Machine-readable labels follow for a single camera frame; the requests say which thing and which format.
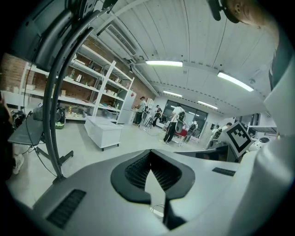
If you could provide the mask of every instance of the white sneaker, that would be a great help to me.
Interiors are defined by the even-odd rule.
[[[22,154],[19,154],[17,156],[14,156],[15,159],[15,166],[13,167],[12,172],[17,175],[19,173],[20,167],[23,165],[24,163],[24,157]]]
[[[163,143],[163,144],[166,144],[166,142],[162,139],[159,139],[159,142]]]

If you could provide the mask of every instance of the fluorescent light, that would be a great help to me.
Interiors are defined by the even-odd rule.
[[[193,115],[196,115],[196,116],[200,116],[200,115],[197,115],[197,114],[194,114],[194,113],[192,113],[192,112],[189,112],[190,114],[193,114]]]
[[[206,106],[212,107],[212,108],[214,108],[214,109],[218,109],[218,107],[212,106],[212,105],[210,105],[210,104],[208,104],[208,103],[205,103],[205,102],[202,102],[202,101],[198,101],[198,103],[201,103],[201,104],[203,104],[203,105],[206,105]]]
[[[163,93],[164,93],[164,94],[174,95],[174,96],[177,96],[177,97],[182,97],[182,95],[180,95],[180,94],[175,94],[175,93],[168,92],[168,91],[163,91]]]
[[[249,92],[252,92],[252,91],[254,90],[254,89],[251,88],[250,86],[248,86],[248,85],[242,83],[241,81],[235,79],[234,77],[231,77],[231,76],[229,76],[229,75],[226,75],[226,74],[224,74],[224,73],[222,73],[222,72],[219,72],[217,76],[220,77],[220,78],[226,79],[226,80],[228,80],[228,81],[231,81],[231,82],[235,83],[236,85],[239,85],[239,86],[241,86],[242,88],[246,89],[246,90],[249,91]]]
[[[172,65],[172,66],[183,66],[181,61],[146,61],[148,65]]]

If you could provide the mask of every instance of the window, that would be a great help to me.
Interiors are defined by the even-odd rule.
[[[169,100],[167,101],[166,107],[163,112],[163,118],[166,119],[166,121],[171,120],[172,112],[174,108],[177,107],[177,104],[177,102]],[[193,121],[198,122],[198,129],[195,133],[193,133],[193,136],[197,137],[202,132],[208,113],[202,112],[198,109],[183,104],[181,105],[181,107],[185,111],[185,122],[187,124],[191,124]]]

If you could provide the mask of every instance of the black cable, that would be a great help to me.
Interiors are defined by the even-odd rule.
[[[31,147],[29,147],[29,148],[28,148],[28,150],[29,150],[30,148],[31,148]],[[27,151],[25,151],[24,153],[22,153],[22,155],[24,155],[25,153],[27,153],[27,152],[28,152],[28,150],[27,150]],[[30,153],[30,152],[29,152],[29,153]]]
[[[162,132],[159,132],[158,134],[156,134],[156,135],[151,135],[150,133],[149,133],[149,131],[148,130],[145,130],[145,129],[141,129],[140,127],[139,127],[139,129],[140,130],[142,130],[142,131],[145,131],[145,132],[147,132],[147,134],[148,135],[150,135],[150,136],[158,136],[158,135],[160,135]]]
[[[29,74],[31,72],[31,68],[32,68],[32,64],[31,64],[31,67],[29,68],[29,72],[28,72],[28,75],[27,75],[27,78],[26,78],[26,84],[25,84],[25,87],[24,87],[24,101],[25,101],[25,96],[26,96],[26,89],[27,89],[27,83],[28,83],[28,78],[29,78]],[[26,123],[26,129],[27,129],[27,132],[28,132],[28,136],[29,136],[29,140],[31,141],[32,145],[33,145],[33,141],[31,139],[31,136],[30,136],[30,132],[29,132],[29,128],[28,128],[28,123],[27,123],[27,119],[25,120],[25,123]],[[41,161],[41,163],[44,165],[43,161],[41,160],[41,158],[39,157],[39,154],[37,153],[36,151],[36,148],[34,147],[34,151],[36,152],[39,160]],[[53,176],[56,177],[56,175],[54,175],[45,165],[44,167],[46,168],[46,170],[48,170]]]

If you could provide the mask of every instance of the air vent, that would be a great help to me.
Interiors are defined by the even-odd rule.
[[[110,24],[107,28],[109,32],[124,46],[132,56],[136,54],[136,51],[133,49],[131,44],[125,39],[125,37],[112,25]]]
[[[55,208],[47,217],[47,220],[57,227],[63,229],[77,209],[78,205],[86,195],[86,192],[75,189]]]

